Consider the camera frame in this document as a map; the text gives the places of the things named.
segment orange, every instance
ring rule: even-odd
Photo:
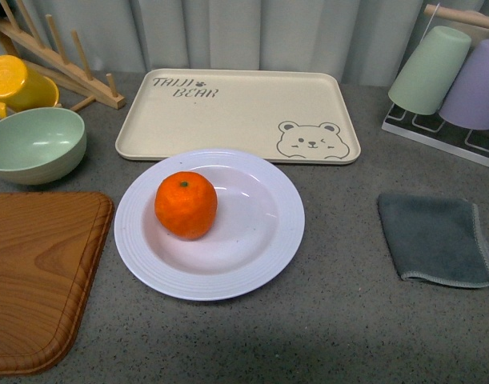
[[[165,178],[155,195],[155,216],[180,238],[201,238],[212,227],[218,207],[214,186],[201,174],[182,171]]]

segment wooden dish rack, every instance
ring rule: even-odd
[[[20,28],[7,0],[1,0],[0,4],[7,16],[7,19],[0,17],[0,44],[4,51],[7,54],[20,57],[14,44],[16,42],[53,67],[51,69],[25,61],[29,67],[54,80],[58,86],[85,97],[81,102],[70,108],[72,111],[77,112],[89,106],[92,102],[101,102],[115,109],[119,109],[126,104],[125,98],[116,88],[112,74],[106,74],[107,85],[93,76],[76,30],[71,31],[71,37],[82,61],[82,69],[72,63],[66,56],[61,36],[50,14],[46,15],[46,20],[57,46],[57,52],[43,43],[29,12],[23,4],[23,0],[16,0],[16,5],[27,24],[30,34]]]

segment wooden cutting board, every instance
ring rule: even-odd
[[[73,346],[113,212],[98,192],[0,194],[0,375]]]

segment green cup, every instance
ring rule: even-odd
[[[429,115],[442,105],[471,46],[471,38],[448,26],[434,27],[392,84],[388,96],[404,110]]]

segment towel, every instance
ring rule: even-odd
[[[380,194],[378,208],[402,280],[489,286],[489,245],[476,204],[457,198]]]

